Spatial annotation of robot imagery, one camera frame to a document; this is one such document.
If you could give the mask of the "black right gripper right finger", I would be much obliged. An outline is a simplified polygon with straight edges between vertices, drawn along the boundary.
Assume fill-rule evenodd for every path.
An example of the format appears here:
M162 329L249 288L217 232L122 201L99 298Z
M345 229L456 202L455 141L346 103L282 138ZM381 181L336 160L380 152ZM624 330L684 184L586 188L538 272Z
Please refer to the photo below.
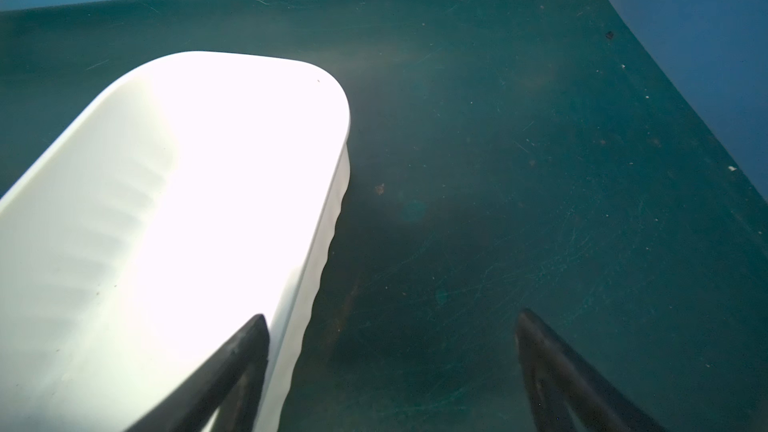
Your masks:
M538 431L663 431L530 309L515 339L523 384Z

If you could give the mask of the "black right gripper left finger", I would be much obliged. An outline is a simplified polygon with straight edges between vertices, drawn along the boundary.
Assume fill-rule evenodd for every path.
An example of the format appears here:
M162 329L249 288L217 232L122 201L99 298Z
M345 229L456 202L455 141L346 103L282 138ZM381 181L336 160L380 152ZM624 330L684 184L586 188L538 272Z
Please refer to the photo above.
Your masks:
M261 400L270 335L257 314L131 431L251 431Z

